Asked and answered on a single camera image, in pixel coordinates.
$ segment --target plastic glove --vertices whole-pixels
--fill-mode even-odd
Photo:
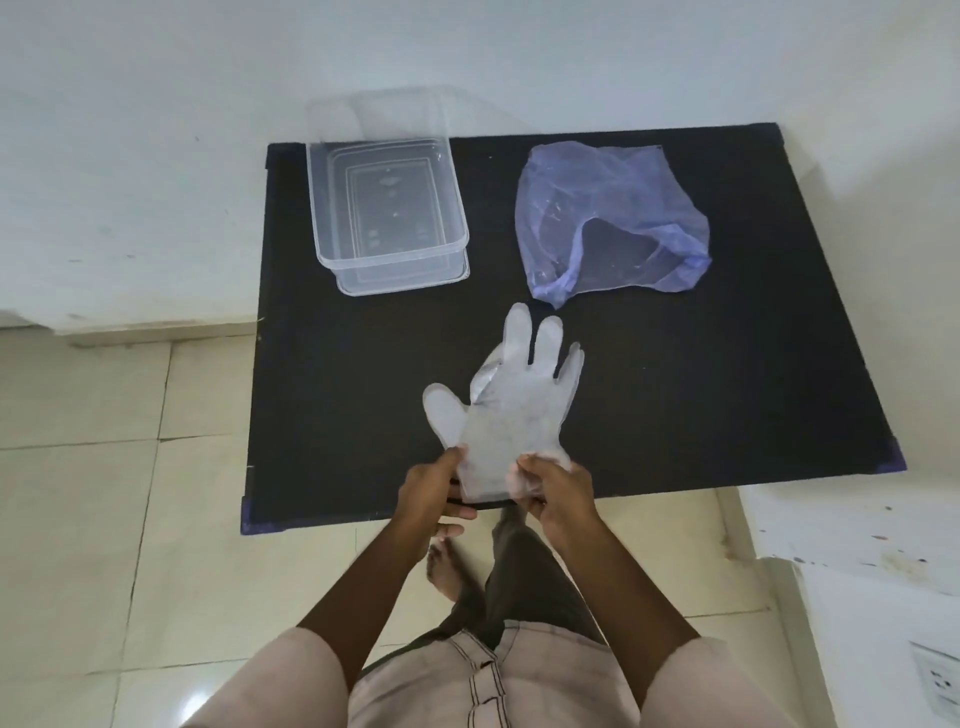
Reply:
[[[497,344],[470,382],[470,403],[477,401],[503,362],[503,344]],[[468,407],[442,384],[431,384],[423,390],[423,411],[434,434],[444,448],[460,445],[460,436],[467,423]]]
[[[573,344],[555,379],[563,323],[551,316],[540,324],[534,362],[528,365],[532,335],[530,311],[523,303],[515,304],[507,315],[503,344],[498,347],[499,363],[494,350],[471,384],[466,416],[464,406],[442,385],[431,385],[424,392],[427,419],[444,445],[448,446],[444,437],[452,437],[459,427],[459,439],[449,444],[468,448],[458,470],[464,501],[539,495],[537,484],[525,480],[516,469],[516,459],[524,453],[536,453],[570,468],[570,459],[560,446],[560,427],[577,391],[584,354]],[[482,386],[487,377],[489,381]]]

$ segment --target purple plastic bag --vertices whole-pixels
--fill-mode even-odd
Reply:
[[[641,285],[675,293],[710,265],[709,224],[660,147],[534,147],[516,194],[516,238],[535,299]]]

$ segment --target dark pants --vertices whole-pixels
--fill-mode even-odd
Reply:
[[[520,516],[515,506],[505,508],[493,529],[493,571],[486,592],[463,589],[450,616],[438,627],[366,667],[364,675],[397,655],[446,640],[462,629],[496,649],[504,619],[553,624],[606,644],[580,592],[553,552]]]

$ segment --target hand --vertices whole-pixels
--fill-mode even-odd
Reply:
[[[536,455],[520,455],[516,465],[527,478],[540,482],[543,497],[514,500],[540,522],[543,535],[561,556],[577,536],[603,526],[593,502],[593,479],[582,466],[571,462],[568,473],[552,460]]]
[[[426,554],[431,536],[447,538],[464,532],[459,523],[438,522],[441,516],[467,520],[477,517],[473,508],[446,502],[448,498],[460,497],[460,486],[450,481],[463,459],[463,448],[450,448],[437,462],[415,465],[407,471],[407,478],[400,486],[390,526],[410,544],[417,561]]]

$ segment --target electrical outlet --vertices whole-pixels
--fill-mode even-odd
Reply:
[[[922,644],[910,643],[910,646],[926,702],[935,714],[960,725],[960,660]]]

